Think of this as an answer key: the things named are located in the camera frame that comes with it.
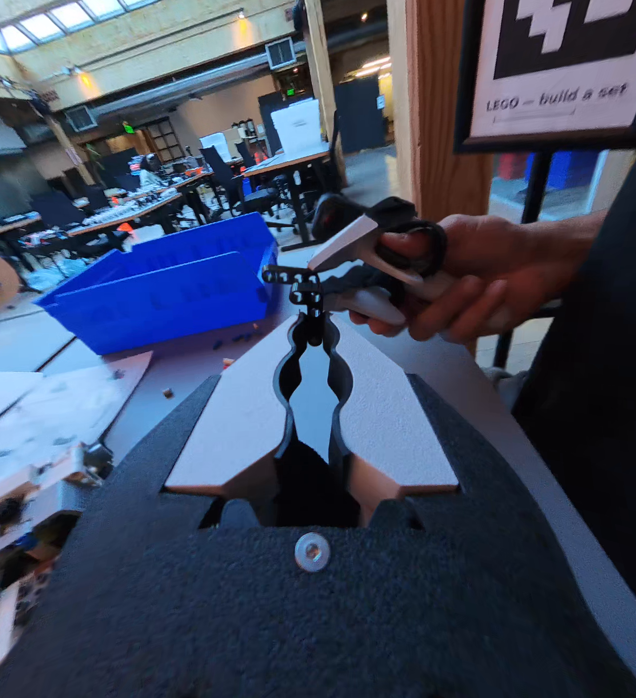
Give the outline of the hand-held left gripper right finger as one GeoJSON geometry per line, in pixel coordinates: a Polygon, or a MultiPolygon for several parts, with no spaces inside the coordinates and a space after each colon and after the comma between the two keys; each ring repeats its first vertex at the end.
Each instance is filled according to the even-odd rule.
{"type": "Polygon", "coordinates": [[[383,501],[453,493],[460,483],[406,373],[328,315],[325,352],[332,414],[329,464],[367,525],[383,501]]]}

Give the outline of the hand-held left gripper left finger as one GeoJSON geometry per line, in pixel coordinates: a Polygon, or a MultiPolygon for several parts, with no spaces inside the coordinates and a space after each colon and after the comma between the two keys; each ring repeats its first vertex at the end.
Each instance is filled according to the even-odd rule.
{"type": "Polygon", "coordinates": [[[263,525],[280,523],[276,457],[296,435],[290,399],[303,345],[289,317],[219,376],[165,481],[168,493],[247,501],[263,525]]]}

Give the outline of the black L-shaped lego beam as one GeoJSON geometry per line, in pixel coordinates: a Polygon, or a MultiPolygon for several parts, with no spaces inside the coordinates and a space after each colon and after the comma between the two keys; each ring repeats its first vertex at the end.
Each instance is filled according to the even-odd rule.
{"type": "Polygon", "coordinates": [[[265,265],[261,278],[266,284],[276,285],[311,285],[319,287],[321,282],[316,273],[304,267],[265,265]]]}
{"type": "Polygon", "coordinates": [[[323,343],[325,316],[323,308],[323,288],[317,274],[308,269],[289,273],[291,290],[289,300],[297,306],[305,307],[307,343],[317,347],[323,343]]]}

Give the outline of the partly built lego model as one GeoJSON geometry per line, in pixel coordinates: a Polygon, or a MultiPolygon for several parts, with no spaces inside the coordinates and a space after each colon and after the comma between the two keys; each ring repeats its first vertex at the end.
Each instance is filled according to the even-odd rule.
{"type": "Polygon", "coordinates": [[[88,500],[113,468],[103,443],[79,443],[57,461],[0,480],[0,664],[46,589],[88,500]]]}

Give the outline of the person's right hand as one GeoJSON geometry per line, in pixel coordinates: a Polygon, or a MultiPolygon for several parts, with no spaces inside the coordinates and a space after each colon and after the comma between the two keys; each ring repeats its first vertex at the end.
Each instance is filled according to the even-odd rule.
{"type": "Polygon", "coordinates": [[[496,216],[448,216],[440,222],[448,237],[443,270],[456,282],[404,327],[353,312],[349,319],[381,336],[407,329],[416,341],[439,335],[453,344],[491,334],[498,310],[508,312],[502,330],[514,328],[568,288],[573,243],[565,221],[514,224],[496,216]]]}

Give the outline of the wooden top desk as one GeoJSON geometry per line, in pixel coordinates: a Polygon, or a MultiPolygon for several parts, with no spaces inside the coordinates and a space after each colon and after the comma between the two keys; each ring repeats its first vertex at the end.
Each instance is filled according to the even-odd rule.
{"type": "Polygon", "coordinates": [[[327,161],[330,154],[330,143],[321,143],[316,148],[308,149],[299,153],[279,153],[272,158],[253,166],[252,168],[247,168],[239,177],[237,177],[237,179],[243,180],[245,178],[252,179],[253,177],[269,175],[272,173],[287,174],[290,201],[295,214],[301,242],[283,246],[281,248],[282,252],[306,249],[319,244],[318,241],[312,238],[312,235],[307,227],[307,220],[301,205],[300,194],[298,191],[298,185],[295,181],[294,173],[299,171],[303,166],[312,165],[320,177],[322,177],[322,164],[327,161]]]}

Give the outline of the dark partition curtain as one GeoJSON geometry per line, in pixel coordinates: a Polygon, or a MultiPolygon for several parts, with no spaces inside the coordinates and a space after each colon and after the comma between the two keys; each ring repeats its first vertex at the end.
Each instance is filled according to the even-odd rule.
{"type": "Polygon", "coordinates": [[[334,91],[343,153],[383,147],[386,123],[377,76],[337,84],[334,91]]]}

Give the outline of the white box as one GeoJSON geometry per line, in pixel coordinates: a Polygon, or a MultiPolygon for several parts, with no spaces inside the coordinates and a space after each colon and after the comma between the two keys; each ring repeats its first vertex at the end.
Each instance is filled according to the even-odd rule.
{"type": "Polygon", "coordinates": [[[276,109],[271,113],[271,119],[284,155],[302,156],[322,148],[319,100],[301,100],[276,109]]]}

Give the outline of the blue plastic bin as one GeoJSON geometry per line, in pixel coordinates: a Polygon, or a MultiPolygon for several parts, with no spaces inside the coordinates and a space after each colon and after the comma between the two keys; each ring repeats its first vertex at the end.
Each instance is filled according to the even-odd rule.
{"type": "Polygon", "coordinates": [[[59,292],[45,310],[98,355],[262,320],[278,291],[237,251],[59,292]]]}
{"type": "Polygon", "coordinates": [[[259,272],[267,254],[278,253],[278,244],[260,214],[220,220],[141,242],[130,251],[111,250],[79,274],[43,293],[33,304],[46,310],[55,303],[60,292],[160,272],[226,253],[239,253],[255,272],[259,272]]]}

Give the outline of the black high-back office chair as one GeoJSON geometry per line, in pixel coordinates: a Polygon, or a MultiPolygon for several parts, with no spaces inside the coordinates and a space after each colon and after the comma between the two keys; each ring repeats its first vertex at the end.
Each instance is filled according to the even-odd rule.
{"type": "Polygon", "coordinates": [[[223,160],[214,146],[203,147],[200,151],[224,192],[232,217],[250,213],[274,214],[274,205],[278,201],[278,195],[274,190],[260,188],[245,194],[243,179],[233,174],[230,165],[223,160]]]}

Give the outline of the black sign stand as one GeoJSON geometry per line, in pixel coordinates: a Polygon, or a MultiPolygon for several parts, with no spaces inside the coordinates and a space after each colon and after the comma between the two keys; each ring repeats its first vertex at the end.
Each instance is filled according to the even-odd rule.
{"type": "MultiPolygon", "coordinates": [[[[524,208],[521,218],[522,224],[530,224],[539,220],[553,155],[554,152],[550,150],[536,152],[533,155],[529,185],[524,199],[524,208]]],[[[513,333],[514,329],[510,329],[498,335],[493,368],[506,368],[508,355],[511,350],[513,333]]]]}

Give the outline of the white instruction booklet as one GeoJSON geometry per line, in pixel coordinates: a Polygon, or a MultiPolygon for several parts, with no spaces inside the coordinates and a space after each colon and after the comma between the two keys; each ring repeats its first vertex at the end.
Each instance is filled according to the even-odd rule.
{"type": "Polygon", "coordinates": [[[0,481],[98,441],[145,375],[152,355],[43,378],[0,417],[0,481]]]}

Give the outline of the black framed task sign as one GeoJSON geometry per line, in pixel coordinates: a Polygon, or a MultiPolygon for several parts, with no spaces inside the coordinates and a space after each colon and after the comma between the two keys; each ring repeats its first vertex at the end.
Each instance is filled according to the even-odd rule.
{"type": "Polygon", "coordinates": [[[636,1],[466,1],[457,153],[636,148],[636,1]]]}

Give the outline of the wide wooden post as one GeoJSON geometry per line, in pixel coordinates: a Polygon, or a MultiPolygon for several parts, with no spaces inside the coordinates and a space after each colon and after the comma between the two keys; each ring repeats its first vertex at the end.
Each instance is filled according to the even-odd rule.
{"type": "Polygon", "coordinates": [[[492,157],[454,153],[464,1],[387,1],[396,189],[432,222],[488,213],[492,157]]]}

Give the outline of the wall air vent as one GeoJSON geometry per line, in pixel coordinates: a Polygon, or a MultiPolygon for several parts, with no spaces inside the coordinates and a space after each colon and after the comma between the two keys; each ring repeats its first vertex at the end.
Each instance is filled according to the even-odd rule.
{"type": "Polygon", "coordinates": [[[264,48],[271,72],[297,64],[296,47],[291,36],[266,43],[264,48]]]}
{"type": "Polygon", "coordinates": [[[99,125],[95,113],[85,104],[64,110],[64,116],[76,133],[90,131],[99,125]]]}

